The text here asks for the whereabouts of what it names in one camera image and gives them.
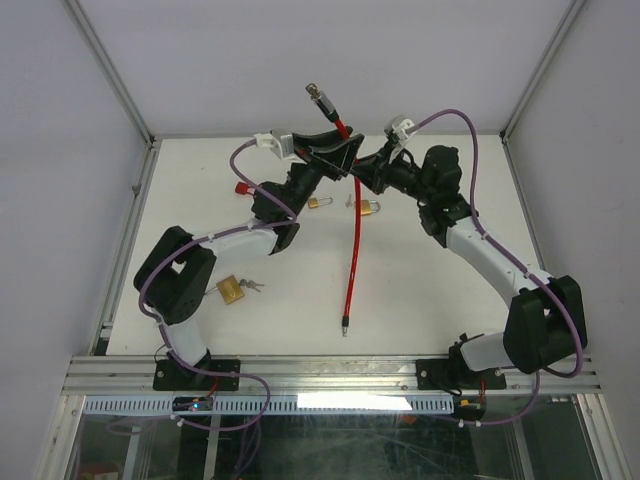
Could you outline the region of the medium brass padlock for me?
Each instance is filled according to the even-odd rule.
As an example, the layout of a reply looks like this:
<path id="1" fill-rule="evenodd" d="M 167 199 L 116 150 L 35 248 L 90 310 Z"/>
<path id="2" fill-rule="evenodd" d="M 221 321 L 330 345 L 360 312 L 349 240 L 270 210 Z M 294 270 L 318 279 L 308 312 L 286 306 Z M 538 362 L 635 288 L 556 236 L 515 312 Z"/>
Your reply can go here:
<path id="1" fill-rule="evenodd" d="M 375 200 L 361 199 L 353 202 L 353 209 L 358 217 L 368 217 L 381 211 L 381 204 Z"/>

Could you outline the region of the small brass long-shackle padlock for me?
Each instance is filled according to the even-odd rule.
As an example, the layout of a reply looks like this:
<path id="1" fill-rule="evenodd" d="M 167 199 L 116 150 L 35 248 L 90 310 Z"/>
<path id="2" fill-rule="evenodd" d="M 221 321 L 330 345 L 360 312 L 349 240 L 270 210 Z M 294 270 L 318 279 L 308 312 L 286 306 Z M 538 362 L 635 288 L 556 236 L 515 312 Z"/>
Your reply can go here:
<path id="1" fill-rule="evenodd" d="M 332 197 L 312 197 L 308 200 L 307 206 L 309 209 L 317 209 L 325 207 L 333 203 Z"/>

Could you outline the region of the red thin-cable padlock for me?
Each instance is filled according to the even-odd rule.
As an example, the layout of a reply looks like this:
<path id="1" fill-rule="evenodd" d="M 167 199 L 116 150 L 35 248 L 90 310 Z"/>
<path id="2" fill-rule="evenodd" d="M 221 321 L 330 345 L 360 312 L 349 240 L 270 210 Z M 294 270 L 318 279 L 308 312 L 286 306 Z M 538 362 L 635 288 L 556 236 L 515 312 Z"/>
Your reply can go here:
<path id="1" fill-rule="evenodd" d="M 255 195 L 255 189 L 251 185 L 245 182 L 238 182 L 234 188 L 234 192 L 238 195 L 244 195 L 244 196 Z"/>

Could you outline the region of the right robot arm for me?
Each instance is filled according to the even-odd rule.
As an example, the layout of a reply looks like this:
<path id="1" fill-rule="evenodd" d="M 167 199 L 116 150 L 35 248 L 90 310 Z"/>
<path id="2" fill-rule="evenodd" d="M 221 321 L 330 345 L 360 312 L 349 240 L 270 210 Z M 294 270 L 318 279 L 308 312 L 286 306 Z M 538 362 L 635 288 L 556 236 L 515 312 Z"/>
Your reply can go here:
<path id="1" fill-rule="evenodd" d="M 385 145 L 357 161 L 351 173 L 375 194 L 392 187 L 413 198 L 424 231 L 471 265 L 508 308 L 503 332 L 463 338 L 451 347 L 447 374 L 452 383 L 469 387 L 492 368 L 551 372 L 554 363 L 570 355 L 576 363 L 566 377 L 581 371 L 587 332 L 580 286 L 570 276 L 555 278 L 526 265 L 480 224 L 460 192 L 456 148 L 434 146 L 416 165 L 404 153 L 393 156 Z"/>

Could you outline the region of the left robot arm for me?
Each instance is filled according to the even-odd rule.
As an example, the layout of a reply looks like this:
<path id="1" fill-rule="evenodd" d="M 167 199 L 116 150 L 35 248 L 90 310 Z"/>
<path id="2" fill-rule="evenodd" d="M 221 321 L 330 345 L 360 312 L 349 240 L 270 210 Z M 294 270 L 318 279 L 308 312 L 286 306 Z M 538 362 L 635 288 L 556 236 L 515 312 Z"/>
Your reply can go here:
<path id="1" fill-rule="evenodd" d="M 134 277 L 141 313 L 153 319 L 175 365 L 174 375 L 188 388 L 226 372 L 211 366 L 211 354 L 194 319 L 215 268 L 275 255 L 300 230 L 298 216 L 324 178 L 350 174 L 364 141 L 351 128 L 317 135 L 257 134 L 230 156 L 232 172 L 253 189 L 252 217 L 227 230 L 196 237 L 180 226 L 168 228 Z M 282 183 L 250 181 L 237 166 L 249 149 L 270 149 L 291 161 Z"/>

